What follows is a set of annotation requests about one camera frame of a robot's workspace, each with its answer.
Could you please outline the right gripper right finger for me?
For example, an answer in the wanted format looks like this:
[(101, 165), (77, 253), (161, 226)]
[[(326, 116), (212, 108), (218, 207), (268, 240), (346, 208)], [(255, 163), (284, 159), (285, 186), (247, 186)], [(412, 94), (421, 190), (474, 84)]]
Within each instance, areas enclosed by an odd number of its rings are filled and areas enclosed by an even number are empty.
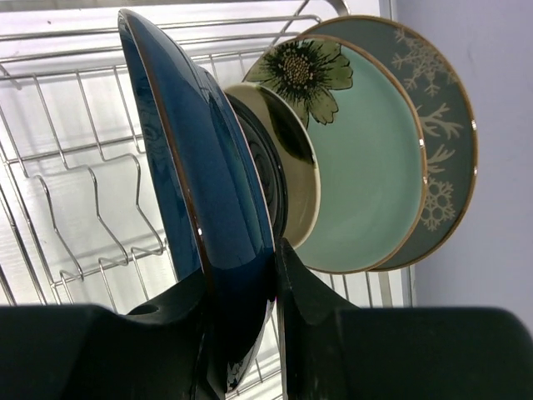
[(276, 242), (286, 399), (529, 399), (532, 339), (491, 307), (359, 308)]

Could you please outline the black round plate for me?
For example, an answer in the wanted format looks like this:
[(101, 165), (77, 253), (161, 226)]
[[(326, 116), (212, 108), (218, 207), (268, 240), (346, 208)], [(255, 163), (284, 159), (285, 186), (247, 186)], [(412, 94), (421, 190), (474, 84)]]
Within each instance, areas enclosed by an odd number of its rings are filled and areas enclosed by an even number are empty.
[(242, 101), (227, 94), (247, 139), (253, 162), (261, 180), (275, 238), (286, 228), (288, 197), (281, 160), (265, 125)]

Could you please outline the dark blue leaf-shaped plate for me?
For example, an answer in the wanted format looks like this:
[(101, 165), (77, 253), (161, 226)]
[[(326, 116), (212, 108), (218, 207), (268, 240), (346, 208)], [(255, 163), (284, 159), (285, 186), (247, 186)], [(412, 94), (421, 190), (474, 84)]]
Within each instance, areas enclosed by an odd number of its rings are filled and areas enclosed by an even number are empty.
[(201, 271), (226, 390), (255, 361), (275, 297), (275, 240), (251, 150), (215, 78), (159, 27), (117, 16), (172, 261)]

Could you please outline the cream round plate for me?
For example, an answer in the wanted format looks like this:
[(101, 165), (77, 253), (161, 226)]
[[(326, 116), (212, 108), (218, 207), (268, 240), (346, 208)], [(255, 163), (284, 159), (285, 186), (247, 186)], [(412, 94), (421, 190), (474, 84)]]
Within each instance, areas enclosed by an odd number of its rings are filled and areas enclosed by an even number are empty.
[(311, 140), (291, 106), (271, 89), (254, 83), (227, 87), (245, 103), (266, 127), (286, 179), (288, 215), (282, 237), (300, 247), (310, 236), (321, 202), (320, 173)]

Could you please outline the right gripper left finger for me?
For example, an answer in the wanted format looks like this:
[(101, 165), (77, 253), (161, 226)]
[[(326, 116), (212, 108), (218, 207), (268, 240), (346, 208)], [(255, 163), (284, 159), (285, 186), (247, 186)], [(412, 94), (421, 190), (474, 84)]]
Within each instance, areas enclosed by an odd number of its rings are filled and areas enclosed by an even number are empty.
[(92, 304), (1, 309), (3, 399), (214, 399), (197, 271), (118, 315)]

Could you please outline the teal flower plate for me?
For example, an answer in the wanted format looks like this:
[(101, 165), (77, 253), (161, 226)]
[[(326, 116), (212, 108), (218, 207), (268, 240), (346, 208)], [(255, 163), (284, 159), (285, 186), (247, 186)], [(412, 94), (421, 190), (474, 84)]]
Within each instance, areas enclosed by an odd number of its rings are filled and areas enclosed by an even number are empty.
[(324, 273), (368, 271), (413, 233), (427, 187), (421, 122), (369, 52), (327, 35), (276, 45), (245, 81), (282, 98), (306, 129), (321, 179), (316, 223), (297, 254)]

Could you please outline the grey deer pattern plate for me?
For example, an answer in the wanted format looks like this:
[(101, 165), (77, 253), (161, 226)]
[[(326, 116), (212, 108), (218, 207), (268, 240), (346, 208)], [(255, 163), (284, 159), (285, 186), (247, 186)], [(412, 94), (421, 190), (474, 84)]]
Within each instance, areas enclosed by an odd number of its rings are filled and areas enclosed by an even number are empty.
[(476, 122), (461, 80), (431, 42), (390, 19), (337, 17), (305, 33), (337, 37), (366, 50), (401, 82), (416, 106), (426, 144), (426, 202), (412, 235), (378, 270), (403, 268), (427, 258), (459, 227), (476, 184)]

